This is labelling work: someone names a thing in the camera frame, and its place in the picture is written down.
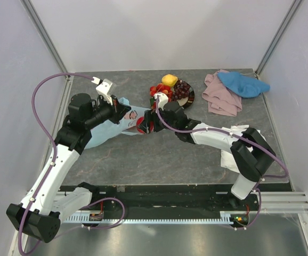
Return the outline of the red apple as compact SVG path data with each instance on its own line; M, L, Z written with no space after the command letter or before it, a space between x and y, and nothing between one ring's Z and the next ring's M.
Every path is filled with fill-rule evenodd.
M147 120L144 116L136 121L136 129L142 134L149 134L153 131L153 121Z

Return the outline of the light blue plastic bag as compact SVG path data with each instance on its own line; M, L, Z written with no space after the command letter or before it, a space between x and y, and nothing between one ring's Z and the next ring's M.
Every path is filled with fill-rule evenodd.
M141 117L144 117L144 112L148 110L148 108L131 106L129 100L126 98L120 98L119 102L130 106L131 110L127 112L126 115L119 121L119 124L114 124L113 122L107 120L93 128L91 130L92 138L86 145L85 149L97 147L120 134L140 134L140 132L136 129L136 123Z

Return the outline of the purple grape bunch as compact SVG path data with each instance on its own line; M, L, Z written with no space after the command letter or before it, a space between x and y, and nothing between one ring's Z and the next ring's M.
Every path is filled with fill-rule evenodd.
M191 86L187 82L179 79L173 86L172 101L188 98L190 96L190 89Z

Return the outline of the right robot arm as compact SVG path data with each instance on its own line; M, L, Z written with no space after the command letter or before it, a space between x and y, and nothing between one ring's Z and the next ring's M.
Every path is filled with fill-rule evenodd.
M183 142L206 145L230 153L239 176L227 197L228 205L239 210L247 203L247 196L263 178L276 157L275 152L258 130L248 127L233 131L208 126L188 118L177 102L169 102L163 109L147 110L136 124L139 132L149 134L168 129Z

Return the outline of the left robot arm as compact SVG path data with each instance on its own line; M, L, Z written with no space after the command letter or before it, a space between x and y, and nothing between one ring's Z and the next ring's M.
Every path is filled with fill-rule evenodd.
M19 233L48 243L55 238L61 223L76 211L99 207L97 187L85 182L64 198L54 199L68 171L91 140L91 130L105 121L119 124L130 110L130 106L120 103L115 96L110 101L101 95L93 100L86 93L71 98L69 114L52 142L53 155L30 192L19 204L10 204L6 210Z

